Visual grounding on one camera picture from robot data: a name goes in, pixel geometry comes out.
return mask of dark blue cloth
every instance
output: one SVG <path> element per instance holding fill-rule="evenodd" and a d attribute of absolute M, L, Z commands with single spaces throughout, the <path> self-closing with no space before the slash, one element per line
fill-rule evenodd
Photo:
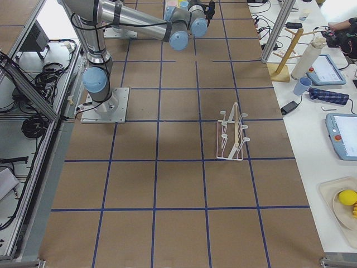
<path fill-rule="evenodd" d="M 331 92 L 331 91 L 317 89 L 317 88 L 309 88 L 308 92 L 310 94 L 311 99 L 319 99 L 324 102 L 332 102 L 342 105 L 345 105 L 348 99 L 350 98 L 350 96 L 347 94 Z"/>

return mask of yellow lemon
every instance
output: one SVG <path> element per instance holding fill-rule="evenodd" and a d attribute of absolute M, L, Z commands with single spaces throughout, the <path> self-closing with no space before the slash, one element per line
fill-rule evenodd
<path fill-rule="evenodd" d="M 357 193 L 353 190 L 344 190 L 339 193 L 339 201 L 343 205 L 353 205 L 357 202 Z"/>

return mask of white table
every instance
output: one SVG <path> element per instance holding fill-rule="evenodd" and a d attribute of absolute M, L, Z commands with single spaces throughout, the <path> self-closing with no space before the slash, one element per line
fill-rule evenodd
<path fill-rule="evenodd" d="M 271 0 L 271 2 L 272 6 L 269 11 L 257 15 L 264 15 L 268 19 L 275 21 L 281 8 L 277 0 Z M 310 3 L 297 0 L 297 4 L 300 10 L 304 8 L 310 9 L 311 14 L 306 21 L 302 22 L 298 20 L 299 12 L 291 12 L 287 22 L 301 22 L 305 32 L 312 31 L 317 26 L 327 25 L 314 0 Z M 250 11 L 264 11 L 267 7 L 267 4 L 261 7 L 251 7 Z M 266 23 L 262 21 L 258 25 L 262 27 L 266 26 Z M 283 30 L 281 35 L 289 35 L 288 32 L 286 32 L 287 34 L 285 32 Z M 300 42 L 308 43 L 312 37 L 312 35 L 303 36 Z M 290 44 L 290 40 L 286 37 L 281 37 L 278 40 L 283 43 L 283 48 L 286 50 Z M 262 39 L 261 44 L 266 43 L 266 41 L 267 39 Z M 298 44 L 295 50 L 301 55 L 306 47 L 306 45 Z M 347 61 L 339 49 L 325 47 L 322 53 L 330 54 L 339 68 L 347 66 Z M 271 63 L 278 63 L 280 61 L 281 59 L 275 55 L 271 55 L 268 59 L 268 62 Z M 296 59 L 288 61 L 287 65 L 290 73 L 296 61 Z M 357 89 L 352 83 L 352 79 L 357 79 L 354 77 L 356 69 L 356 65 L 350 65 L 347 69 L 341 71 L 347 80 L 347 84 L 337 86 L 335 89 L 332 89 L 334 87 L 329 89 L 349 94 L 350 98 L 354 100 L 355 113 L 357 113 Z M 273 82 L 280 107 L 291 101 L 300 101 L 300 96 L 298 97 L 293 94 L 295 84 L 295 80 L 291 80 L 289 83 Z M 357 161 L 340 160 L 334 152 L 325 125 L 325 117 L 329 112 L 324 112 L 321 106 L 327 109 L 337 109 L 330 113 L 350 113 L 351 102 L 348 101 L 347 105 L 341 106 L 320 100 L 311 100 L 308 94 L 304 93 L 302 103 L 296 110 L 284 116 L 284 122 L 324 251 L 357 253 L 357 249 L 352 248 L 348 244 L 336 218 L 319 193 L 319 185 L 321 183 L 345 176 L 357 178 Z"/>

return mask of plate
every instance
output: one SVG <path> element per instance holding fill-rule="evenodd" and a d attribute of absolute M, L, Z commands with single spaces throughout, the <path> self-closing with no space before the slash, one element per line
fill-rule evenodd
<path fill-rule="evenodd" d="M 333 200 L 332 207 L 337 219 L 348 229 L 352 231 L 357 231 L 357 218 L 352 216 L 353 205 L 343 205 L 339 201 L 339 193 L 342 190 L 339 190 Z"/>

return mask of blue cup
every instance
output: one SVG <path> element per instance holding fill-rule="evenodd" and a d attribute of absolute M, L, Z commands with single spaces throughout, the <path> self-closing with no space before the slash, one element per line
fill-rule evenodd
<path fill-rule="evenodd" d="M 308 77 L 300 78 L 294 87 L 294 94 L 296 96 L 301 95 L 306 90 L 308 90 L 308 88 L 311 87 L 311 85 L 312 85 L 312 81 L 310 78 L 308 78 Z"/>
<path fill-rule="evenodd" d="M 181 1 L 180 2 L 180 8 L 184 10 L 189 10 L 189 3 L 188 1 Z"/>

